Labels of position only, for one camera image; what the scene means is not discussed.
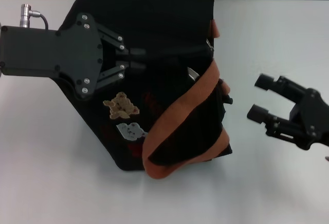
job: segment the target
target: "cable connector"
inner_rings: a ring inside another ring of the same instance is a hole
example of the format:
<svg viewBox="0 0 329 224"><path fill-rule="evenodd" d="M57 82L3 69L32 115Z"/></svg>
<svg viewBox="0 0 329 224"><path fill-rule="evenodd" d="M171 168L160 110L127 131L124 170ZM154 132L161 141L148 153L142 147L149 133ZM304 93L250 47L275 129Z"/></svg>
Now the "cable connector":
<svg viewBox="0 0 329 224"><path fill-rule="evenodd" d="M40 17L40 16L41 16L41 13L38 12L38 11L32 11L32 10L30 10L30 11L29 11L29 15L30 15L31 17Z"/></svg>

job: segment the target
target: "embroidered patch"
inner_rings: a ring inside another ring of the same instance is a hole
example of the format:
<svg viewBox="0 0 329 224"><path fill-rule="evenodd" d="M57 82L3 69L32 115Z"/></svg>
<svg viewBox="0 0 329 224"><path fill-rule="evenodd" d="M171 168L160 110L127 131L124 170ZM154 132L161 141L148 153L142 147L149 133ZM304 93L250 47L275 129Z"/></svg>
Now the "embroidered patch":
<svg viewBox="0 0 329 224"><path fill-rule="evenodd" d="M142 128L140 128L138 123L131 123L127 125L126 123L121 123L117 125L118 130L124 139L129 141L136 141L138 138L146 137L147 132L144 132Z"/></svg>
<svg viewBox="0 0 329 224"><path fill-rule="evenodd" d="M130 115L139 114L138 107L134 106L123 92L117 93L117 96L111 101L104 101L103 104L109 107L109 118L115 120L119 117L129 119Z"/></svg>

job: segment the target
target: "cable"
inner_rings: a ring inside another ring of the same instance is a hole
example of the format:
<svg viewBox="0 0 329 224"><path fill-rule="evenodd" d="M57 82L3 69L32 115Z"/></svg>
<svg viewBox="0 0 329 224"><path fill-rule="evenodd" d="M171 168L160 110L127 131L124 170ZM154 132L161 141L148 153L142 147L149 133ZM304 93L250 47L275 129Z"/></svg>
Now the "cable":
<svg viewBox="0 0 329 224"><path fill-rule="evenodd" d="M43 22L45 22L45 29L48 30L48 22L44 15L40 14L40 18L42 18Z"/></svg>

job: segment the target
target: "red design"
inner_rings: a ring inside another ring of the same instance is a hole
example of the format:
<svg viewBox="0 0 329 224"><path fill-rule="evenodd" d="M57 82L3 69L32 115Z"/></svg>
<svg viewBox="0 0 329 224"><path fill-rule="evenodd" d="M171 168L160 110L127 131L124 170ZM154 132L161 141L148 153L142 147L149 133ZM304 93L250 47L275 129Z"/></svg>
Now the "red design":
<svg viewBox="0 0 329 224"><path fill-rule="evenodd" d="M155 115L157 118L162 115L164 109L158 104L154 95L147 92L142 95L142 98L144 99L144 103L151 110L153 115Z"/></svg>
<svg viewBox="0 0 329 224"><path fill-rule="evenodd" d="M129 143L128 148L132 152L133 157L138 157L138 158L142 157L142 152L143 152L142 143Z"/></svg>

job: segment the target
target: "orange strap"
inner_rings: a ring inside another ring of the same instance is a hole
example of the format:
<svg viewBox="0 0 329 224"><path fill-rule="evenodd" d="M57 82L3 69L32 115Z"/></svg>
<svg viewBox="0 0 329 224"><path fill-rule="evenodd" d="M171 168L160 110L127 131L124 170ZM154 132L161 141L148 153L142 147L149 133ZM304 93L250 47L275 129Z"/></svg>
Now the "orange strap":
<svg viewBox="0 0 329 224"><path fill-rule="evenodd" d="M154 150L185 121L191 111L210 96L219 78L220 72L213 60L200 79L184 95L171 104L152 126L144 140L142 152L143 165L150 177L155 179L165 178L183 165L215 158L228 146L229 137L223 128L217 141L206 152L197 157L171 166L155 165L149 160ZM225 94L228 94L229 87L227 84L224 85L223 83L222 89Z"/></svg>

